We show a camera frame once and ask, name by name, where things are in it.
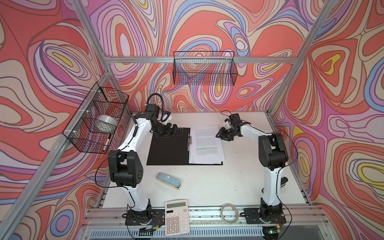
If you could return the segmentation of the printed paper sheet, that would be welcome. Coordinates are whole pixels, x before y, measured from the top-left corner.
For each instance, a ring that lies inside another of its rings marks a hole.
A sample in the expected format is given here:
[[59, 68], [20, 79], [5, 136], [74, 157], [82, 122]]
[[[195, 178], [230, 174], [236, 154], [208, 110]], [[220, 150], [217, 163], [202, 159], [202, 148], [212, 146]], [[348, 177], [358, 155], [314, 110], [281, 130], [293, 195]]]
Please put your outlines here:
[[222, 140], [217, 138], [219, 126], [191, 127], [190, 165], [223, 165], [225, 161]]

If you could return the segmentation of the blue file folder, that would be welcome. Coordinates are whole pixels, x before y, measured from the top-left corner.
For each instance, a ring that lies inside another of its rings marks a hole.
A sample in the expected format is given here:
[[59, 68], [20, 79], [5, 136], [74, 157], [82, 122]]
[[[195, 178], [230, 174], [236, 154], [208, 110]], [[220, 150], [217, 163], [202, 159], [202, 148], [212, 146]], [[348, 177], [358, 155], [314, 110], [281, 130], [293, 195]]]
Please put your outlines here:
[[152, 136], [151, 146], [147, 159], [147, 166], [222, 166], [223, 162], [216, 164], [190, 163], [190, 128], [179, 128], [180, 134], [168, 137]]

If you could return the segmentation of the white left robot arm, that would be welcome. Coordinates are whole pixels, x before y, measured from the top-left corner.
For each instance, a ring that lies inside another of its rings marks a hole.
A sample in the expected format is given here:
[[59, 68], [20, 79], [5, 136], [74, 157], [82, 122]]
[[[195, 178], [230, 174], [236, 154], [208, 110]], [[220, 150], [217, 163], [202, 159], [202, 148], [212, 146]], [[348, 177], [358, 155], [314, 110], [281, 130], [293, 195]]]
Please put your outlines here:
[[129, 209], [135, 212], [145, 212], [150, 207], [150, 199], [139, 186], [143, 180], [144, 168], [138, 151], [149, 133], [160, 137], [168, 137], [175, 133], [175, 125], [170, 123], [171, 113], [163, 115], [165, 121], [160, 121], [156, 114], [139, 112], [132, 117], [134, 125], [126, 139], [116, 151], [110, 151], [108, 166], [110, 179], [131, 198]]

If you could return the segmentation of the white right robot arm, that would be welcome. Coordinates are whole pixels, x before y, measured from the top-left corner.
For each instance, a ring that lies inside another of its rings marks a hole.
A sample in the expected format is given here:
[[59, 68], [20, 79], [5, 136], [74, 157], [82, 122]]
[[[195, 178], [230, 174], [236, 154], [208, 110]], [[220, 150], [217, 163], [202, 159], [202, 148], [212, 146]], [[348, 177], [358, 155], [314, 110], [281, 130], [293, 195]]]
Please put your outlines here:
[[265, 132], [242, 120], [239, 114], [228, 115], [217, 138], [231, 142], [235, 137], [247, 137], [258, 142], [259, 161], [264, 167], [264, 191], [259, 208], [259, 218], [264, 223], [286, 223], [280, 199], [282, 172], [289, 159], [282, 134]]

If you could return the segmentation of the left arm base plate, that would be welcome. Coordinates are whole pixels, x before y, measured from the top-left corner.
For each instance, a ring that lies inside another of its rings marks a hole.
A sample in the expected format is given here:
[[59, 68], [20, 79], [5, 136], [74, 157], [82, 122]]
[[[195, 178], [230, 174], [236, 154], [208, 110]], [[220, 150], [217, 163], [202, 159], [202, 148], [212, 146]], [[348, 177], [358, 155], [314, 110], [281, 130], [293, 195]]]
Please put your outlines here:
[[151, 211], [137, 212], [128, 209], [122, 215], [126, 226], [160, 226], [165, 219], [164, 209], [154, 209]]

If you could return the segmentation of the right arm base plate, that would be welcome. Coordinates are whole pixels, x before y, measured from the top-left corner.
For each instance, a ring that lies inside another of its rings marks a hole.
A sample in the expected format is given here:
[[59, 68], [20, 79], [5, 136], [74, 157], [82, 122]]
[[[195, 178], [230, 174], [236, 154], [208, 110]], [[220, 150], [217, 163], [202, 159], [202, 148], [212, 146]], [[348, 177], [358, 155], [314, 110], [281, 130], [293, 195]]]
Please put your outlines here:
[[247, 224], [284, 225], [287, 223], [285, 214], [281, 210], [267, 211], [260, 208], [246, 208], [241, 217], [245, 217]]

